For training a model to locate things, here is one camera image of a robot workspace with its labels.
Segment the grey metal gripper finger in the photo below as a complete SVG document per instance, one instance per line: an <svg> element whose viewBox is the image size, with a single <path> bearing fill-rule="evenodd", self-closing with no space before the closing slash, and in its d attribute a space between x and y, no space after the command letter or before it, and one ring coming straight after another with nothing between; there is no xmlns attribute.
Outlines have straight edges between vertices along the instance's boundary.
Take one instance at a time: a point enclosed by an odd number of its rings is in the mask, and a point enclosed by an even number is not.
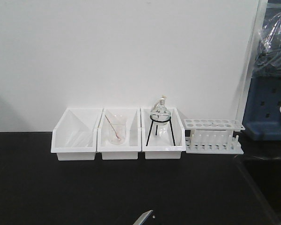
<svg viewBox="0 0 281 225"><path fill-rule="evenodd" d="M144 222L150 217L150 215L152 214L153 210L148 210L144 213L142 213L137 219L136 221L133 223L133 225L142 225L144 224Z"/></svg>

